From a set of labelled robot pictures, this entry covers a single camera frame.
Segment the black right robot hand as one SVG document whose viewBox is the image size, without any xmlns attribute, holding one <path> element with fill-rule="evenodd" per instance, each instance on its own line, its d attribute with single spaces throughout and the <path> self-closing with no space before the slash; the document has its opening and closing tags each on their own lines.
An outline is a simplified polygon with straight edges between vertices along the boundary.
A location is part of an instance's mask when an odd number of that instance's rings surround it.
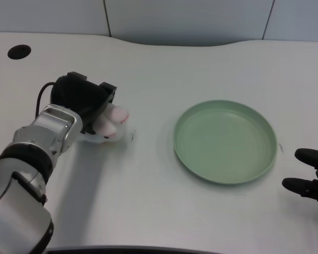
<svg viewBox="0 0 318 254">
<path fill-rule="evenodd" d="M 295 151 L 295 157 L 304 164 L 316 170 L 317 179 L 305 180 L 300 178 L 285 178 L 282 185 L 285 189 L 318 201 L 318 150 L 299 148 Z"/>
</svg>

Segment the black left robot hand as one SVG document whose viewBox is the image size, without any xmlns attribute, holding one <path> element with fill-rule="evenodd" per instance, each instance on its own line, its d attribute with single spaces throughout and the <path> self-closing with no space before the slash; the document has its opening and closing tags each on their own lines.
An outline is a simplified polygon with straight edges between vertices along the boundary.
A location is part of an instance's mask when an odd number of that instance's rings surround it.
<svg viewBox="0 0 318 254">
<path fill-rule="evenodd" d="M 96 134 L 93 122 L 114 99 L 117 88 L 103 82 L 96 85 L 77 72 L 59 77 L 50 94 L 50 102 L 77 113 L 83 122 L 82 134 Z"/>
</svg>

